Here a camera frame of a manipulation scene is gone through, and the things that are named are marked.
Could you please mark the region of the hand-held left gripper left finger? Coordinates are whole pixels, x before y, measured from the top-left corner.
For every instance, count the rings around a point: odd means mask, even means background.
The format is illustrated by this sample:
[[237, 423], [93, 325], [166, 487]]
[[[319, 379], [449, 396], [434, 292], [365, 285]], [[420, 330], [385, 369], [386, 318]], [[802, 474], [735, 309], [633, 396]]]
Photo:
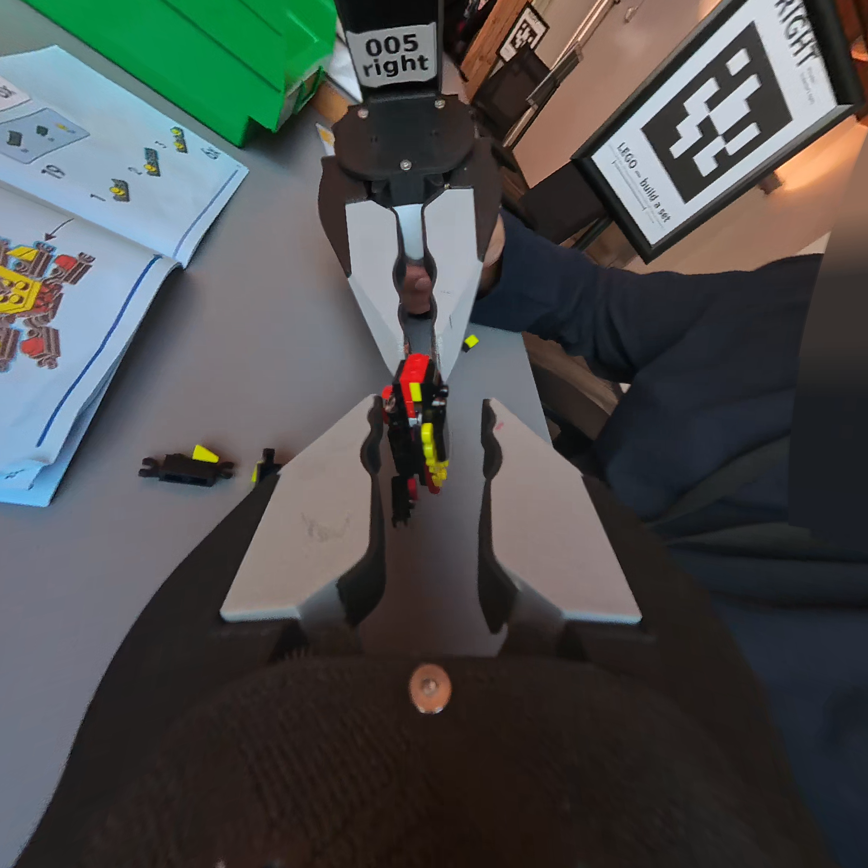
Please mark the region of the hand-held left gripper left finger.
[[385, 589], [383, 424], [382, 400], [366, 396], [277, 473], [223, 621], [300, 620], [316, 601], [340, 606], [355, 627], [375, 609]]

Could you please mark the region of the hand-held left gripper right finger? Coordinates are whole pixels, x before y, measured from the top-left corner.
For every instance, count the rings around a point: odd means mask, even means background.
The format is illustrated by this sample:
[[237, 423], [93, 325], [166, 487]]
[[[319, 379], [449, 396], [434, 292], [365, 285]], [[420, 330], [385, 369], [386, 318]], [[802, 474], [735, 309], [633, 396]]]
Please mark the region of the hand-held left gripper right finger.
[[642, 612], [582, 473], [501, 401], [483, 401], [477, 591], [493, 635], [568, 623], [635, 628]]

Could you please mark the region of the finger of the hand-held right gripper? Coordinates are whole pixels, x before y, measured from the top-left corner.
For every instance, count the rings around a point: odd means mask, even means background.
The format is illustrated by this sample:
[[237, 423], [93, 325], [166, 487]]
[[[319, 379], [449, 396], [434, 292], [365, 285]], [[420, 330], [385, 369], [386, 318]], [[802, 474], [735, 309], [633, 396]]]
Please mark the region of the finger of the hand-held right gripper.
[[398, 318], [395, 267], [400, 257], [397, 218], [375, 201], [344, 207], [349, 242], [349, 284], [387, 369], [405, 359], [405, 333]]
[[433, 348], [447, 381], [458, 361], [483, 262], [476, 246], [472, 189], [448, 189], [422, 211], [425, 248], [433, 263]]

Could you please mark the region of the yellow black red lego model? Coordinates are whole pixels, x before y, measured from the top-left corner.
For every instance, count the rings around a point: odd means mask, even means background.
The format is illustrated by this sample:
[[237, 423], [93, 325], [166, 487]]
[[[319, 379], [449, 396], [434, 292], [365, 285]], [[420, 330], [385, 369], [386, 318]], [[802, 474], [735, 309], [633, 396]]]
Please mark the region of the yellow black red lego model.
[[431, 356], [412, 353], [382, 392], [395, 474], [392, 525], [407, 525], [423, 489], [438, 494], [449, 468], [446, 385]]

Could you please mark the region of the person's right forearm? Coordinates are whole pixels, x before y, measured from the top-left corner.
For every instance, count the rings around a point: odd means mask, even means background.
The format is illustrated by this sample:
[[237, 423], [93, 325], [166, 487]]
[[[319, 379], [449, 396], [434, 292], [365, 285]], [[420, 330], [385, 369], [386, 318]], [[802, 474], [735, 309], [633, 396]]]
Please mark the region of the person's right forearm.
[[637, 274], [595, 264], [509, 214], [473, 320], [526, 331], [638, 387], [649, 404], [788, 428], [798, 350], [823, 255], [755, 270]]

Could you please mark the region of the lego instruction booklet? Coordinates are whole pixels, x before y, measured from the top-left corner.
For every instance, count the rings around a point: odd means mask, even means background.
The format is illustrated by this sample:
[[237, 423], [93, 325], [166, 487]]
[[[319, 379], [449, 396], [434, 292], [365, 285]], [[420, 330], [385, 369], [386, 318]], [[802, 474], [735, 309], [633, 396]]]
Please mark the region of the lego instruction booklet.
[[1, 73], [1, 501], [45, 507], [248, 169], [58, 46]]

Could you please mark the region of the person's right hand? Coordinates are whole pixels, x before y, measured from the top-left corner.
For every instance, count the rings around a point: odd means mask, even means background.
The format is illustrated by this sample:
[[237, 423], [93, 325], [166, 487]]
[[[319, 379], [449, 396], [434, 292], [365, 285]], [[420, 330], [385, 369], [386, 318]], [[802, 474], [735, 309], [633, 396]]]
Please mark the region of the person's right hand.
[[[476, 298], [487, 295], [499, 280], [501, 259], [505, 250], [505, 221], [502, 213], [498, 214], [483, 259], [483, 269]], [[433, 281], [422, 261], [405, 258], [405, 275], [403, 287], [399, 290], [401, 304], [406, 313], [411, 316], [424, 316], [430, 312], [430, 301], [433, 293]]]

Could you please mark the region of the black office chair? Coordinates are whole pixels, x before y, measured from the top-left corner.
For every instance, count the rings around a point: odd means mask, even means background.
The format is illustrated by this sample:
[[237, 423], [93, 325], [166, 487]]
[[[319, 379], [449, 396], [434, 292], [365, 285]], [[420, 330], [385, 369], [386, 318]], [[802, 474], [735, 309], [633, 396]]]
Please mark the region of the black office chair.
[[483, 82], [472, 100], [478, 130], [492, 140], [502, 207], [556, 244], [589, 233], [592, 227], [606, 227], [607, 211], [571, 160], [530, 186], [514, 152], [579, 62], [580, 51], [570, 49], [550, 70], [525, 45]]

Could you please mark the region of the small marker sign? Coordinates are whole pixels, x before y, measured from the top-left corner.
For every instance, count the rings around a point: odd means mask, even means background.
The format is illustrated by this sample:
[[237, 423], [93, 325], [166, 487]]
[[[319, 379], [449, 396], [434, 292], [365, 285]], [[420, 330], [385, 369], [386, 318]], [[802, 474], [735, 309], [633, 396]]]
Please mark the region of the small marker sign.
[[537, 49], [549, 29], [539, 10], [531, 2], [526, 2], [497, 49], [498, 60], [508, 62], [524, 46]]

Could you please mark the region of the person's dark clothed body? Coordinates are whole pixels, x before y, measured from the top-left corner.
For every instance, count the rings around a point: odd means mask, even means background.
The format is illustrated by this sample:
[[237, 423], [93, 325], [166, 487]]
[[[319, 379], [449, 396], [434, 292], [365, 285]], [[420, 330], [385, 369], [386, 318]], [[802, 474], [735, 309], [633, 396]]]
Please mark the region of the person's dark clothed body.
[[866, 538], [847, 548], [795, 526], [793, 410], [783, 429], [695, 417], [691, 399], [666, 410], [627, 385], [597, 467], [711, 592], [833, 857], [866, 866]]

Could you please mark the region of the green plastic bin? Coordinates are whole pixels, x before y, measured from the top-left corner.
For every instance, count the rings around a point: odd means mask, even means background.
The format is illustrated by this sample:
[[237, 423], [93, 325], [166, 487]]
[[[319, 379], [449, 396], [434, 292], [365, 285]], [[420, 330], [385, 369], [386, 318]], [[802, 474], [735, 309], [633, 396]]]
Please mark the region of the green plastic bin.
[[332, 1], [28, 1], [234, 146], [277, 132], [324, 80]]

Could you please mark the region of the framed marker sign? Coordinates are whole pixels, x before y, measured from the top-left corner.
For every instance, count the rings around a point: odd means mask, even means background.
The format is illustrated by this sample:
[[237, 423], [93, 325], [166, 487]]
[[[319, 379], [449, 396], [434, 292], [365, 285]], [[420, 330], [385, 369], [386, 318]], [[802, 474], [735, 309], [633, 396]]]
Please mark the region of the framed marker sign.
[[574, 154], [648, 264], [864, 103], [831, 1], [720, 2]]

